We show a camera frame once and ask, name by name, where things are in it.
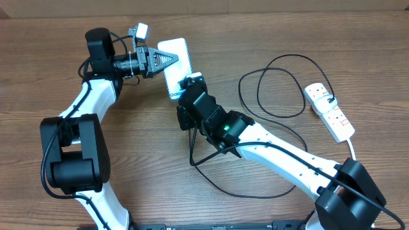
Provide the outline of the Samsung Galaxy smartphone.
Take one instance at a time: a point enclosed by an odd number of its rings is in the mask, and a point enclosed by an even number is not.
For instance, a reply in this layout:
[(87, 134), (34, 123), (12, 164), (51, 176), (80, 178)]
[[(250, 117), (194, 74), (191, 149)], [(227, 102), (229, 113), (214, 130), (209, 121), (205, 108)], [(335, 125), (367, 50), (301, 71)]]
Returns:
[(184, 92), (179, 81), (192, 73), (189, 50), (184, 38), (176, 38), (158, 42), (158, 49), (164, 52), (176, 54), (177, 62), (164, 69), (164, 78), (170, 100), (178, 100)]

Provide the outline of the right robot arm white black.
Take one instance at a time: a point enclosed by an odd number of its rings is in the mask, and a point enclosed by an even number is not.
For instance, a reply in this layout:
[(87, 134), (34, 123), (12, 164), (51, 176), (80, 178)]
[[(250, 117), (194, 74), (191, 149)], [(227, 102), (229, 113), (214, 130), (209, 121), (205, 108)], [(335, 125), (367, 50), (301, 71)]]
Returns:
[(305, 229), (372, 229), (386, 201), (365, 167), (312, 155), (276, 137), (252, 118), (226, 112), (208, 94), (202, 76), (179, 82), (177, 115), (182, 130), (200, 131), (218, 153), (259, 163), (294, 184), (314, 202)]

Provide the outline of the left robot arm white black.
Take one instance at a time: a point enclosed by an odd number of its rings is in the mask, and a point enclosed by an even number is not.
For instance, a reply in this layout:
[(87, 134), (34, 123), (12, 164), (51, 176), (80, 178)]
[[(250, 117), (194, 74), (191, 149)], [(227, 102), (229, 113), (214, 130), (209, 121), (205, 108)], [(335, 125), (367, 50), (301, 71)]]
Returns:
[(81, 92), (67, 110), (40, 123), (43, 189), (55, 199), (80, 202), (95, 229), (137, 229), (109, 183), (111, 162), (100, 123), (125, 79), (152, 78), (178, 60), (176, 54), (146, 46), (146, 24), (129, 29), (127, 36), (133, 51), (117, 55), (114, 42), (123, 42), (122, 37), (104, 27), (88, 31), (89, 56), (78, 69)]

